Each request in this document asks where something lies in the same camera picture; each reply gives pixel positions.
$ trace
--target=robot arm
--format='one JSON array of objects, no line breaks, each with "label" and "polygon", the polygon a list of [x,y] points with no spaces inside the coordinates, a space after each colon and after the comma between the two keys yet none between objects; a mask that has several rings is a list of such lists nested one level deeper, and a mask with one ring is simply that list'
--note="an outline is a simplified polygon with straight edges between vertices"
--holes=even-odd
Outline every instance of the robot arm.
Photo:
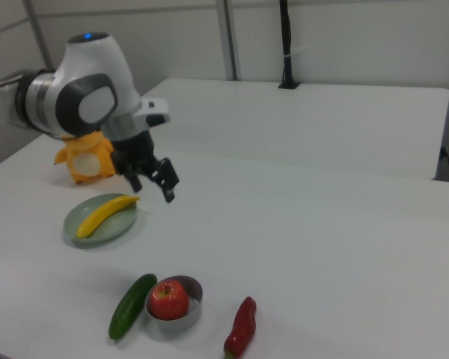
[{"label": "robot arm", "polygon": [[113,37],[72,37],[56,72],[26,73],[0,83],[0,122],[55,138],[81,137],[100,129],[113,145],[118,174],[141,190],[145,175],[174,198],[178,177],[169,159],[153,154],[149,128],[170,120],[163,99],[142,99],[128,63]]}]

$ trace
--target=green cucumber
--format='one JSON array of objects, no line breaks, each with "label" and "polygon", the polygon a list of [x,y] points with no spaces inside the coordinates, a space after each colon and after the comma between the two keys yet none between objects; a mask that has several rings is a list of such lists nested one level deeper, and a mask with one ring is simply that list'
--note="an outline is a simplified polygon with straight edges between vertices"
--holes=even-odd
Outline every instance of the green cucumber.
[{"label": "green cucumber", "polygon": [[110,338],[114,340],[123,338],[143,310],[144,300],[157,282],[156,275],[145,274],[128,289],[114,310],[108,332]]}]

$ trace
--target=yellow banana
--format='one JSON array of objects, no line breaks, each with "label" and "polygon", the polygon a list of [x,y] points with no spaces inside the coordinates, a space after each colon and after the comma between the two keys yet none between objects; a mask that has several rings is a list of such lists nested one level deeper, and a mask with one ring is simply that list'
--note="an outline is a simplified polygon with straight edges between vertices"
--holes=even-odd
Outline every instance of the yellow banana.
[{"label": "yellow banana", "polygon": [[138,196],[119,196],[109,200],[97,209],[95,209],[83,222],[79,225],[76,230],[76,238],[83,239],[87,238],[92,232],[101,225],[101,223],[106,220],[110,215],[116,213],[120,209],[128,206],[130,203],[139,200]]}]

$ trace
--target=red apple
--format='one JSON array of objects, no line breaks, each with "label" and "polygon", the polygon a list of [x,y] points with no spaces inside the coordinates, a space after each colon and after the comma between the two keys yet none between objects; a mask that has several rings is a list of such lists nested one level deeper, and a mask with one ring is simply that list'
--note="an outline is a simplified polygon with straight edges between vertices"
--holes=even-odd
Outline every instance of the red apple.
[{"label": "red apple", "polygon": [[161,320],[182,318],[188,312],[188,294],[177,280],[165,280],[151,292],[150,309]]}]

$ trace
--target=orange toy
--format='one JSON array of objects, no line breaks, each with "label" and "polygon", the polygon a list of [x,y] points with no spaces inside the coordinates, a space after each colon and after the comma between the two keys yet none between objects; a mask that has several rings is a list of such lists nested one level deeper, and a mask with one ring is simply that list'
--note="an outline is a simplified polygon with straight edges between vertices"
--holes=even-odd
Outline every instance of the orange toy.
[{"label": "orange toy", "polygon": [[67,163],[68,171],[78,184],[91,177],[111,177],[115,174],[110,153],[112,143],[100,131],[89,135],[64,139],[65,147],[55,156],[55,164]]}]

